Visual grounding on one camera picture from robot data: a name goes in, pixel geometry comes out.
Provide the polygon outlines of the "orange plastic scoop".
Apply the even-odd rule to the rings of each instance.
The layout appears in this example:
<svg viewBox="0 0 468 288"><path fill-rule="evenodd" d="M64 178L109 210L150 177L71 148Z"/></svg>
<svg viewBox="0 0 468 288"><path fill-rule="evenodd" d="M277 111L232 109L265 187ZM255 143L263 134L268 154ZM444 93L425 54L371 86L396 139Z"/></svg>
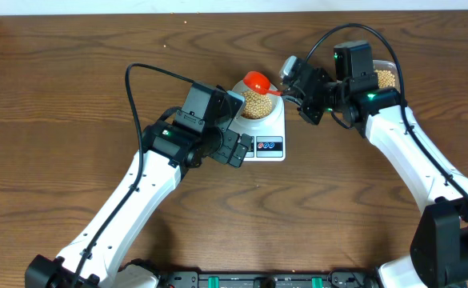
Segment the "orange plastic scoop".
<svg viewBox="0 0 468 288"><path fill-rule="evenodd" d="M242 82L250 88L252 91L258 94L272 94L276 96L281 96L282 93L277 90L272 90L270 88L269 79L260 72L250 71L243 78Z"/></svg>

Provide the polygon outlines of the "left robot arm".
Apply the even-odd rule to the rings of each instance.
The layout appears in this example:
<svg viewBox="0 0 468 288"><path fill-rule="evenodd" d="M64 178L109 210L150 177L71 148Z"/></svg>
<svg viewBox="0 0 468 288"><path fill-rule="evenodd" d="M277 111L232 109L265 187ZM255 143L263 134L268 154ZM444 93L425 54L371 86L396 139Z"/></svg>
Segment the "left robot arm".
<svg viewBox="0 0 468 288"><path fill-rule="evenodd" d="M184 126L163 120L145 128L141 148L120 184L87 227L53 260L38 255L25 272L27 287L156 287L141 263L122 261L142 228L204 157L239 167L251 137L227 123Z"/></svg>

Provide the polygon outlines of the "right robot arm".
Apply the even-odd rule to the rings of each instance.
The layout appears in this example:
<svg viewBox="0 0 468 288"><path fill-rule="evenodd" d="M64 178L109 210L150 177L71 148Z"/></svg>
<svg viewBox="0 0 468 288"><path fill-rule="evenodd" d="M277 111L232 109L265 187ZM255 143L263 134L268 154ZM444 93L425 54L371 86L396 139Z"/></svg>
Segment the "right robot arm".
<svg viewBox="0 0 468 288"><path fill-rule="evenodd" d="M389 160L406 184L421 219L407 256L381 265L382 287L448 287L468 281L468 178L442 155L417 124L402 92L378 83L370 45L334 47L336 77L302 58L289 57L280 70L285 100L300 116L319 124L340 112Z"/></svg>

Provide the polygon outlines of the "white digital kitchen scale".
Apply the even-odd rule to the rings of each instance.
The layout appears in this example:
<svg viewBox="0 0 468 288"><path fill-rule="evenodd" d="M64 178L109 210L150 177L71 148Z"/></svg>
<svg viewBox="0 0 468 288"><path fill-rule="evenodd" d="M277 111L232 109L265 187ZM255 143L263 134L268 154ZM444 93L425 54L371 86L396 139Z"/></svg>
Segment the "white digital kitchen scale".
<svg viewBox="0 0 468 288"><path fill-rule="evenodd" d="M249 120L241 115L235 118L230 128L239 134L253 137L247 149L247 162L281 162L286 157L286 124L284 103L280 98L276 111L269 117Z"/></svg>

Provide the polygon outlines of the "grey round bowl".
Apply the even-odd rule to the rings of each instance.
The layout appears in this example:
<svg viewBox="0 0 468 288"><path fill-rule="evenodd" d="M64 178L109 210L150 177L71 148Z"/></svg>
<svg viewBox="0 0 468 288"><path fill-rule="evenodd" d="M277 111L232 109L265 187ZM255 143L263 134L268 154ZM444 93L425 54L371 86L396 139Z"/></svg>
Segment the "grey round bowl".
<svg viewBox="0 0 468 288"><path fill-rule="evenodd" d="M244 78L233 88L233 92L245 99L241 116L249 120L269 117L276 111L280 97L270 92L270 83L260 77Z"/></svg>

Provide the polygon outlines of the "soybeans in bowl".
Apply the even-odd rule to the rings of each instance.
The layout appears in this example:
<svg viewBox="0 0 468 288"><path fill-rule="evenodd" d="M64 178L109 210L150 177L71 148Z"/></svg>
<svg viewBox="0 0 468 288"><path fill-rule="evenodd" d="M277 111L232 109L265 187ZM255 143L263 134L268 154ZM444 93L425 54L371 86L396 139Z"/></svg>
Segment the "soybeans in bowl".
<svg viewBox="0 0 468 288"><path fill-rule="evenodd" d="M242 116L248 119L260 119L268 116L273 105L270 97L265 94L258 94L252 90L246 90L241 93L245 98L246 106L242 112Z"/></svg>

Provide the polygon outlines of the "clear plastic soybean container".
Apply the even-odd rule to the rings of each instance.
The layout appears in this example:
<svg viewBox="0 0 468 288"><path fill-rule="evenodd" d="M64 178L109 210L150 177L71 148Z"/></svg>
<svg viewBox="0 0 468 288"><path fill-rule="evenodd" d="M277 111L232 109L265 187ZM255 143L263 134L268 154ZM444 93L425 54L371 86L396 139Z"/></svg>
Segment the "clear plastic soybean container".
<svg viewBox="0 0 468 288"><path fill-rule="evenodd" d="M378 75L380 88L394 87L400 91L397 67L393 62L385 60L373 60L374 72Z"/></svg>

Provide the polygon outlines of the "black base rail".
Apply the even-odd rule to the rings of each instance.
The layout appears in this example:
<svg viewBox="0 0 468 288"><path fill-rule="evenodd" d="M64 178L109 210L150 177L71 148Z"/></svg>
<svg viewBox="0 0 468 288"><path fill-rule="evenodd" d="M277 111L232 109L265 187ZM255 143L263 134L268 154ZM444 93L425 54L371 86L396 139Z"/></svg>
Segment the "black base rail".
<svg viewBox="0 0 468 288"><path fill-rule="evenodd" d="M135 260L117 274L116 287L155 288L378 288L377 277L362 270L336 269L316 273L234 273L199 270L157 270Z"/></svg>

